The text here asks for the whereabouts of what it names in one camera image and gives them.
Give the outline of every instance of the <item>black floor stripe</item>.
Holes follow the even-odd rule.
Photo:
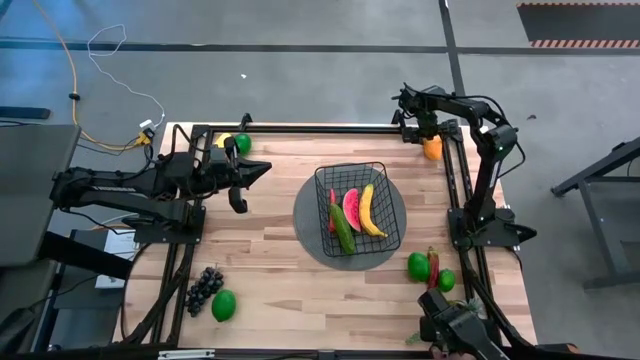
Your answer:
[[[464,84],[462,82],[462,71],[460,70],[460,59],[458,59],[458,48],[456,47],[456,38],[453,34],[453,25],[451,24],[451,16],[447,0],[439,0],[440,16],[442,17],[442,26],[444,29],[444,39],[447,43],[447,54],[449,54],[449,65],[451,66],[451,77],[453,78],[453,89],[456,94],[464,96]]]
[[[113,51],[117,43],[94,42],[92,51]],[[69,50],[86,51],[87,44],[67,43]],[[57,41],[0,41],[0,49],[62,50]],[[218,44],[144,44],[125,43],[118,51],[157,52],[299,52],[299,53],[391,53],[444,54],[445,46],[402,45],[218,45]]]
[[[522,4],[518,13],[529,41],[640,39],[637,5]]]
[[[86,51],[84,43],[69,43],[69,50]],[[93,43],[95,51],[113,51],[115,43]],[[0,41],[0,49],[62,50],[58,42],[53,41]],[[391,54],[444,54],[445,46],[376,46],[376,45],[215,45],[196,46],[191,44],[122,44],[118,51],[147,52],[302,52],[302,53],[391,53]],[[457,55],[496,55],[496,56],[639,56],[640,48],[517,48],[517,47],[455,47]],[[460,74],[457,57],[450,57],[452,74]]]

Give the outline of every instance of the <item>banana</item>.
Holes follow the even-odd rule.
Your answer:
[[[383,233],[371,222],[371,199],[373,198],[373,185],[369,184],[364,187],[362,198],[360,199],[360,225],[371,236],[384,236]]]

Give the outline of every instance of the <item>cucumber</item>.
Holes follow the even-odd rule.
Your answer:
[[[345,253],[351,255],[356,252],[356,241],[351,234],[351,226],[347,222],[347,217],[340,209],[340,206],[336,204],[329,205],[329,214],[333,219],[333,223],[336,226],[336,233],[338,233],[338,239],[340,239],[340,246]]]

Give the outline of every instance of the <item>bunch of grapes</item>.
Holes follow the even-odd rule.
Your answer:
[[[185,306],[187,307],[191,317],[196,317],[202,306],[211,295],[216,294],[224,285],[222,280],[224,276],[217,268],[206,268],[200,275],[200,280],[196,281],[194,285],[187,290],[187,301]]]

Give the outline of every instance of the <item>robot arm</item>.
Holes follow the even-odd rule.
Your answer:
[[[471,138],[482,161],[473,196],[464,206],[464,226],[472,232],[481,229],[495,219],[493,192],[498,178],[506,174],[500,173],[503,160],[517,146],[523,160],[512,169],[524,162],[524,152],[518,145],[517,129],[509,124],[503,114],[495,112],[484,101],[447,94],[438,86],[418,91],[404,85],[400,95],[392,98],[398,100],[398,106],[402,109],[402,113],[396,112],[395,116],[405,119],[415,117],[418,128],[404,128],[403,141],[419,143],[446,131],[446,126],[443,126],[446,124],[438,124],[436,111],[459,116],[469,124]],[[494,125],[486,131],[483,129],[485,120]]]
[[[101,205],[139,213],[141,218],[130,224],[133,227],[160,224],[173,230],[201,221],[199,209],[190,200],[208,198],[227,188],[231,207],[237,213],[247,212],[240,189],[249,188],[271,169],[271,163],[238,156],[233,138],[225,141],[223,149],[205,151],[210,154],[206,163],[194,154],[172,151],[156,161],[148,158],[147,166],[137,173],[70,168],[56,174],[50,198],[62,210]]]

